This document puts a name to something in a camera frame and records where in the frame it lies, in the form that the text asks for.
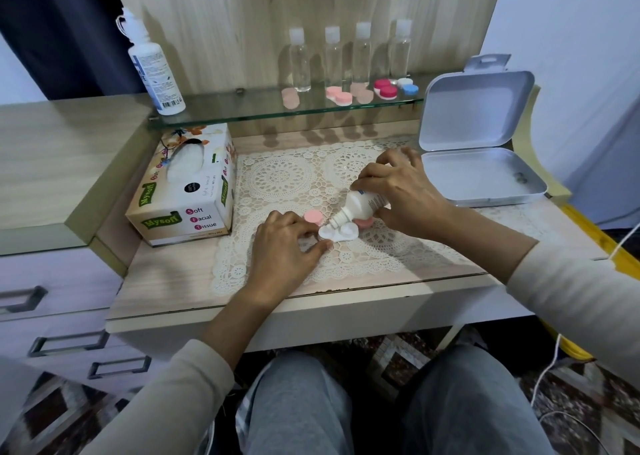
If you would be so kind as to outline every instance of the white plastic bottle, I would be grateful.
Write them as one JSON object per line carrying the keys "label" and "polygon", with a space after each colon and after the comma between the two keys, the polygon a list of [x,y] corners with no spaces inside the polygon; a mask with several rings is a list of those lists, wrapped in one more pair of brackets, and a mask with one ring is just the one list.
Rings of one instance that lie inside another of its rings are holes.
{"label": "white plastic bottle", "polygon": [[116,18],[116,25],[133,44],[129,49],[129,56],[156,109],[165,116],[184,111],[186,108],[184,99],[175,83],[162,48],[151,41],[142,20],[136,18],[128,8],[123,8],[122,13]]}
{"label": "white plastic bottle", "polygon": [[337,229],[353,219],[368,219],[376,210],[387,204],[388,201],[378,193],[352,190],[347,193],[344,207],[329,219],[329,224]]}
{"label": "white plastic bottle", "polygon": [[309,53],[305,45],[305,30],[303,28],[290,28],[289,59],[291,61],[291,77],[293,87],[298,92],[306,92],[311,89],[311,70],[309,69]]}
{"label": "white plastic bottle", "polygon": [[340,27],[328,26],[324,29],[324,86],[342,88],[342,47]]}
{"label": "white plastic bottle", "polygon": [[391,79],[402,79],[407,75],[409,48],[411,47],[411,20],[396,21],[396,36],[389,44],[389,68]]}
{"label": "white plastic bottle", "polygon": [[356,23],[356,40],[353,43],[351,81],[369,85],[371,71],[371,22]]}

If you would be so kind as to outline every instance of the dark curtain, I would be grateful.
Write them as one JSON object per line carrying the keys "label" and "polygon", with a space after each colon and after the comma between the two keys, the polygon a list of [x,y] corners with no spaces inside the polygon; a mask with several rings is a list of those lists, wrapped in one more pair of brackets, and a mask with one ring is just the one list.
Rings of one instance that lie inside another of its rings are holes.
{"label": "dark curtain", "polygon": [[120,0],[0,0],[0,32],[48,99],[144,92]]}

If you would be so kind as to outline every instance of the drawer handle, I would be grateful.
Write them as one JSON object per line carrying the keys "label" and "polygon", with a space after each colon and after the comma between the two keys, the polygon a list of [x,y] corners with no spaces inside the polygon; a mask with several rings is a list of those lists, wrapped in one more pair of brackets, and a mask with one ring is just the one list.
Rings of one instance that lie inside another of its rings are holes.
{"label": "drawer handle", "polygon": [[[127,366],[132,363],[136,363],[139,367],[132,367],[130,369],[112,370],[114,367],[117,369],[117,364],[126,364]],[[87,379],[103,379],[111,376],[121,376],[122,374],[140,374],[149,370],[151,365],[151,357],[137,357],[133,359],[123,359],[121,361],[108,361],[108,362],[94,362],[89,369],[89,375]]]}
{"label": "drawer handle", "polygon": [[42,357],[77,351],[94,351],[103,349],[108,339],[109,334],[106,330],[58,337],[37,337],[27,356]]}
{"label": "drawer handle", "polygon": [[[0,314],[18,314],[19,312],[32,312],[40,303],[47,290],[42,287],[35,287],[26,290],[13,290],[0,293]],[[22,298],[26,299],[22,303],[13,303]]]}

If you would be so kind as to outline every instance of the drawer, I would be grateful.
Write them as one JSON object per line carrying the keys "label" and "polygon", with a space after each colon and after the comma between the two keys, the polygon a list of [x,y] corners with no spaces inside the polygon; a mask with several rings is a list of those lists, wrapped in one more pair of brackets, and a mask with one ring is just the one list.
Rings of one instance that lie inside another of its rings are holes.
{"label": "drawer", "polygon": [[89,248],[0,257],[0,322],[107,308],[122,278]]}
{"label": "drawer", "polygon": [[168,364],[130,346],[109,345],[93,351],[29,358],[25,363],[114,394],[144,386]]}
{"label": "drawer", "polygon": [[116,336],[103,335],[109,309],[49,315],[0,322],[0,356],[23,359],[78,350],[123,346]]}

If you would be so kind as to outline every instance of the beige sleeve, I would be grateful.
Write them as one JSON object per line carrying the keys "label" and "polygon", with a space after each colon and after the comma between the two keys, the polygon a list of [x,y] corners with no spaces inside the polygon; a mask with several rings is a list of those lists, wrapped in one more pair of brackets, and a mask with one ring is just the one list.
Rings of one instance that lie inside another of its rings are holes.
{"label": "beige sleeve", "polygon": [[640,281],[605,262],[572,258],[540,242],[508,292],[556,331],[640,388]]}
{"label": "beige sleeve", "polygon": [[233,384],[227,362],[201,341],[189,340],[82,455],[190,455]]}

